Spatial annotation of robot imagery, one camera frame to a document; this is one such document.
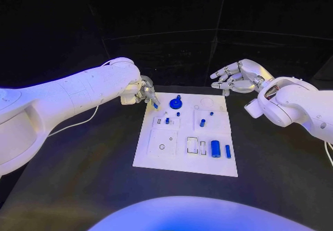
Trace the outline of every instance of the white rectangular piece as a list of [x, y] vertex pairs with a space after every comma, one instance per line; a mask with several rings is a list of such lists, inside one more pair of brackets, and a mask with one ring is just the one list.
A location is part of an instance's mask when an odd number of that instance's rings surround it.
[[[184, 106], [175, 110], [169, 103], [178, 95], [182, 97]], [[133, 166], [237, 177], [239, 169], [224, 96], [161, 92], [156, 96], [162, 105], [156, 110], [148, 103]], [[211, 142], [214, 140], [221, 143], [221, 158], [213, 157]], [[230, 159], [226, 145], [231, 148]]]

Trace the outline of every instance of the circular hole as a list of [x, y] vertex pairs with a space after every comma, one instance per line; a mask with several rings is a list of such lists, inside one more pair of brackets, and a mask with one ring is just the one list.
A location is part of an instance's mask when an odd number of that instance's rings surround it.
[[322, 123], [321, 124], [321, 129], [325, 129], [325, 127], [326, 127], [326, 123]]

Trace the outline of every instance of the dark table surface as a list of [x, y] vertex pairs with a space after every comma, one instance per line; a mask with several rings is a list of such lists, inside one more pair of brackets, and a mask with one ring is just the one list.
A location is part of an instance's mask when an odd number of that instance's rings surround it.
[[[156, 91], [221, 94], [202, 87]], [[324, 141], [299, 124], [282, 128], [264, 116], [254, 119], [244, 106], [256, 95], [233, 92], [227, 98], [239, 178], [133, 167], [146, 104], [123, 106], [117, 98], [89, 123], [48, 138], [0, 210], [0, 230], [87, 230], [119, 209], [177, 195], [234, 201], [333, 230], [333, 168]]]

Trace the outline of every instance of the blue object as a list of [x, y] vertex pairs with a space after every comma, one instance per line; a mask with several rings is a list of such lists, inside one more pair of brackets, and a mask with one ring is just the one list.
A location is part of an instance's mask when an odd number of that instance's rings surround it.
[[220, 143], [220, 141], [213, 141], [211, 146], [213, 146], [213, 157], [220, 158], [221, 157], [221, 143]]
[[171, 101], [171, 108], [172, 109], [181, 109], [182, 108], [182, 100], [181, 100], [181, 95], [178, 95], [178, 98]]
[[205, 126], [205, 120], [202, 119], [202, 122], [201, 122], [201, 127], [204, 127]]
[[227, 158], [231, 158], [231, 146], [226, 146], [226, 151], [227, 151]]

